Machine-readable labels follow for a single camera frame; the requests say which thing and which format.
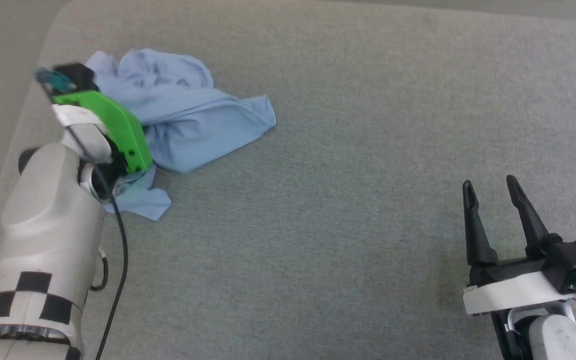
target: cloth fold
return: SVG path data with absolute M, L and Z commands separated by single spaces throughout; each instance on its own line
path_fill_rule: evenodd
M 277 123 L 268 96 L 240 100 L 215 89 L 210 70 L 189 55 L 144 48 L 128 51 L 117 62 L 97 51 L 86 66 L 94 71 L 100 91 L 126 107 L 144 126 L 155 164 L 172 171 L 187 174 L 256 141 Z M 150 177 L 144 174 L 143 179 L 146 183 Z M 156 220 L 170 206 L 164 208 L 160 197 L 161 202 L 149 203 L 144 211 L 139 207 L 146 205 L 146 198 L 140 193 L 157 189 L 140 186 L 128 191 L 135 185 L 126 184 L 126 191 L 117 198 L 120 210 L 139 209 L 140 215 Z M 126 194 L 132 194 L 130 200 L 121 199 Z M 158 214 L 154 208 L 164 209 Z

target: green plastic part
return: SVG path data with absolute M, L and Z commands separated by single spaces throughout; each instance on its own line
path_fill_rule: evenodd
M 117 101 L 94 90 L 66 93 L 52 98 L 57 104 L 78 103 L 78 106 L 94 112 L 108 129 L 110 140 L 126 159 L 128 174 L 146 171 L 153 165 L 142 125 L 134 114 Z

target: light blue fabric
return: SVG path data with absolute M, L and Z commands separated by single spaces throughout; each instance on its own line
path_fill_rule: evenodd
M 128 51 L 117 63 L 112 56 L 97 51 L 86 66 L 94 71 L 100 91 L 144 125 L 155 164 L 172 171 L 189 173 L 256 141 L 277 123 L 268 96 L 239 100 L 215 89 L 208 68 L 189 55 L 144 48 Z M 135 187 L 119 196 L 119 210 L 138 209 L 138 214 L 150 219 L 163 214 L 170 199 L 165 191 L 150 189 L 152 175 L 151 179 L 144 176 L 144 182 L 150 179 L 149 186 Z M 145 191 L 149 191 L 148 196 L 142 196 Z M 167 205 L 154 212 L 166 203 L 162 193 Z M 126 194 L 131 195 L 122 200 Z

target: green bracket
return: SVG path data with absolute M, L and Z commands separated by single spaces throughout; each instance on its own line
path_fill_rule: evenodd
M 108 129 L 108 137 L 126 159 L 129 174 L 146 171 L 153 165 L 142 125 L 117 101 L 94 90 L 55 95 L 52 99 L 60 105 L 77 104 L 98 116 Z

